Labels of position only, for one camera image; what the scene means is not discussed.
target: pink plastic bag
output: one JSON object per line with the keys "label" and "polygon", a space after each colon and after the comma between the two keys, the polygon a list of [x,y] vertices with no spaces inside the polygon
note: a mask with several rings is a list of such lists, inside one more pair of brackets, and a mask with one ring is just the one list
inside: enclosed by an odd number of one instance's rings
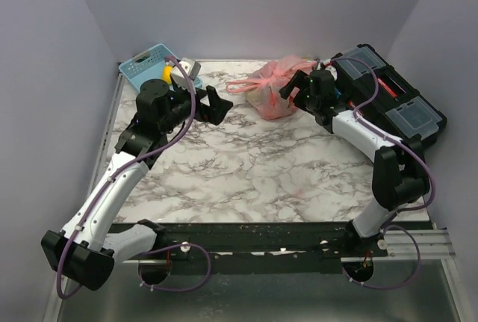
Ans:
{"label": "pink plastic bag", "polygon": [[297,109],[292,100],[279,95],[279,89],[284,87],[297,70],[310,73],[317,62],[307,62],[296,55],[288,55],[280,61],[271,61],[251,74],[248,79],[230,81],[226,85],[229,93],[244,93],[247,101],[255,107],[261,117],[266,120],[277,119],[292,114]]}

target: light blue basket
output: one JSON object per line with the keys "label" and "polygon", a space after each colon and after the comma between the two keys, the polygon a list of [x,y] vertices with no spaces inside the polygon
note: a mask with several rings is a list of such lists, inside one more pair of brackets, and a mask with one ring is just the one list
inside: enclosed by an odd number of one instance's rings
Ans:
{"label": "light blue basket", "polygon": [[[139,92],[141,84],[145,81],[161,78],[166,66],[164,57],[168,55],[176,57],[164,44],[157,44],[119,65],[119,70]],[[196,88],[202,88],[200,77],[194,80],[194,85]]]}

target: wall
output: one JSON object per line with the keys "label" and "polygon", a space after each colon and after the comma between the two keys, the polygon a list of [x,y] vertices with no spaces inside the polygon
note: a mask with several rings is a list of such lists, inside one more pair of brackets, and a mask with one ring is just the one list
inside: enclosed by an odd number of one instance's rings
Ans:
{"label": "wall", "polygon": [[417,0],[86,0],[118,61],[166,43],[194,58],[386,54]]}
{"label": "wall", "polygon": [[84,0],[0,0],[0,321],[41,321],[40,248],[84,201],[117,67]]}
{"label": "wall", "polygon": [[448,117],[443,137],[429,153],[438,180],[430,212],[450,231],[476,309],[478,1],[420,0],[389,58]]}

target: white panel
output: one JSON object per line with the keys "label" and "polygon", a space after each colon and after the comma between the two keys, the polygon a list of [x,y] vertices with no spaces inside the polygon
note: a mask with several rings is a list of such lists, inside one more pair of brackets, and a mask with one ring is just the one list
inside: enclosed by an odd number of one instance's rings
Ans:
{"label": "white panel", "polygon": [[193,58],[388,53],[418,0],[86,0],[118,60],[166,43]]}
{"label": "white panel", "polygon": [[427,153],[438,180],[437,200],[430,212],[449,229],[475,313],[477,60],[477,0],[420,0],[389,55],[397,70],[448,117],[443,136]]}
{"label": "white panel", "polygon": [[40,239],[85,199],[116,73],[84,0],[0,0],[0,321],[41,321]]}

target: marble table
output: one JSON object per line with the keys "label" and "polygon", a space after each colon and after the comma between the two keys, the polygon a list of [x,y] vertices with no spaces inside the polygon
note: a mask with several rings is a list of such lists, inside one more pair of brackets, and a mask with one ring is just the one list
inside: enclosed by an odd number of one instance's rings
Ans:
{"label": "marble table", "polygon": [[[243,95],[225,91],[227,81],[265,63],[202,62],[203,81],[233,109],[220,126],[195,122],[132,191],[115,222],[348,221],[367,205],[372,165],[354,146],[302,111],[262,120]],[[107,160],[134,115],[135,96],[126,81]],[[413,211],[397,219],[429,218]]]}

